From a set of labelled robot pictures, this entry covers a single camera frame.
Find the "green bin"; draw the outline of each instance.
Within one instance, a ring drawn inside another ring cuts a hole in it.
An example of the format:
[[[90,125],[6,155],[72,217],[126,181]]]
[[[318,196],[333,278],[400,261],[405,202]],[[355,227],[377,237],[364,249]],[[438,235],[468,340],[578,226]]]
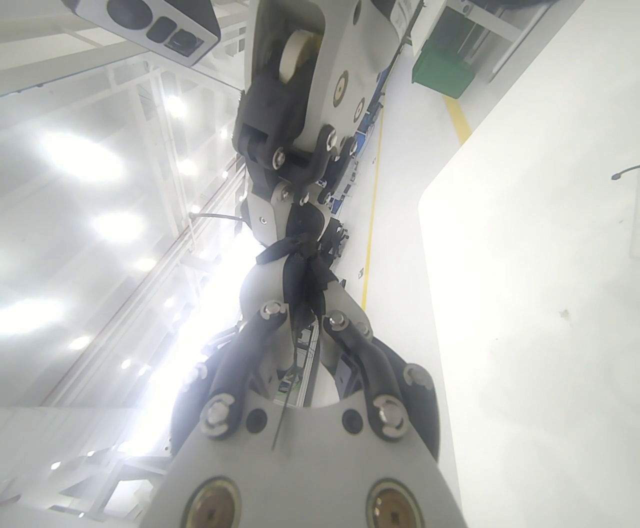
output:
[[[424,43],[413,65],[412,82],[457,99],[476,74],[460,57],[436,50],[429,41]]]

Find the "white panel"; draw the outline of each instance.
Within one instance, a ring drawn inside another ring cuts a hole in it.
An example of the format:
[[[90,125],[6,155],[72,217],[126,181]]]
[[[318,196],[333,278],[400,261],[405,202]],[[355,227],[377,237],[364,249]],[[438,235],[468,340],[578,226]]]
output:
[[[469,526],[637,525],[639,17],[586,0],[420,202]]]

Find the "wire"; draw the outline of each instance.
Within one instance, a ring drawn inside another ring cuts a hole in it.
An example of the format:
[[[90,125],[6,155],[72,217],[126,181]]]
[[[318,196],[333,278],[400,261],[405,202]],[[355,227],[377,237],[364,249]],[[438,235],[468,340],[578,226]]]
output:
[[[635,167],[629,167],[628,169],[624,169],[624,170],[622,170],[622,171],[620,171],[620,172],[616,172],[616,173],[611,177],[611,179],[612,179],[612,180],[619,180],[620,178],[622,178],[622,175],[623,175],[625,172],[631,172],[632,170],[636,170],[636,169],[640,169],[640,165],[636,165]]]
[[[227,220],[236,220],[238,222],[244,222],[244,218],[240,218],[239,216],[233,216],[231,214],[218,214],[216,212],[190,212],[189,218],[192,220],[194,218],[226,218]]]

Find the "metal screw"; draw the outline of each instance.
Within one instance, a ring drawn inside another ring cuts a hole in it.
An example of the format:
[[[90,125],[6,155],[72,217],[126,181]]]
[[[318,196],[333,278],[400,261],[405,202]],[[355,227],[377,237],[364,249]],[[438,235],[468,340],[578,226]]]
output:
[[[222,424],[229,416],[229,405],[223,401],[216,401],[207,411],[207,422],[215,427]]]
[[[433,388],[433,379],[424,367],[415,363],[408,363],[403,370],[404,381],[407,385],[420,385],[421,387]]]
[[[342,312],[332,312],[329,315],[329,324],[332,330],[343,330],[347,326],[347,318]]]
[[[360,330],[360,333],[361,333],[362,335],[364,335],[365,337],[366,337],[366,336],[368,336],[368,335],[371,333],[371,331],[370,331],[369,327],[367,326],[367,324],[366,324],[366,323],[363,323],[363,322],[361,322],[361,321],[358,321],[358,322],[356,323],[356,328],[357,328],[358,330]]]
[[[284,148],[278,147],[273,154],[273,159],[271,160],[271,164],[275,170],[278,170],[280,167],[284,165],[284,161],[287,159],[287,156],[284,153]]]
[[[266,319],[269,319],[271,316],[279,314],[281,308],[282,305],[279,302],[269,301],[263,306],[262,312],[267,315]]]
[[[407,431],[409,417],[404,405],[393,396],[378,396],[373,401],[383,424],[382,434],[387,438],[401,438]]]
[[[204,380],[207,377],[207,366],[204,363],[197,363],[193,366],[193,368],[187,372],[187,375],[184,377],[182,382],[182,391],[187,392],[192,383],[196,380]]]
[[[327,152],[335,147],[335,144],[338,142],[338,134],[335,129],[329,132],[329,135],[326,137],[326,149]]]
[[[207,436],[217,437],[226,433],[229,429],[227,418],[229,416],[230,407],[236,399],[227,394],[216,394],[207,406],[203,409],[201,417],[202,430]]]

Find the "yellow floor line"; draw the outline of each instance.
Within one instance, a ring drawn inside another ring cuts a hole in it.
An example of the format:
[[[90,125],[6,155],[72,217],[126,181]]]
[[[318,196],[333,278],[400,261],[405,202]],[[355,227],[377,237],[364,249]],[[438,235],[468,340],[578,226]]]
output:
[[[449,111],[451,120],[453,121],[453,127],[456,129],[460,145],[464,145],[472,132],[471,127],[467,122],[467,118],[465,117],[464,112],[462,112],[462,108],[460,108],[460,103],[456,101],[456,99],[452,99],[448,95],[443,95],[442,97],[444,99],[444,104],[447,105],[447,110]]]
[[[371,239],[373,237],[373,215],[376,211],[376,195],[378,194],[378,170],[380,169],[380,147],[382,145],[382,123],[385,107],[380,110],[380,138],[378,139],[378,154],[376,155],[376,178],[373,182],[373,202],[371,203],[371,219],[369,220],[369,241],[367,242],[367,260],[364,265],[364,287],[362,289],[362,309],[367,306],[367,287],[369,286],[369,263],[371,262]]]

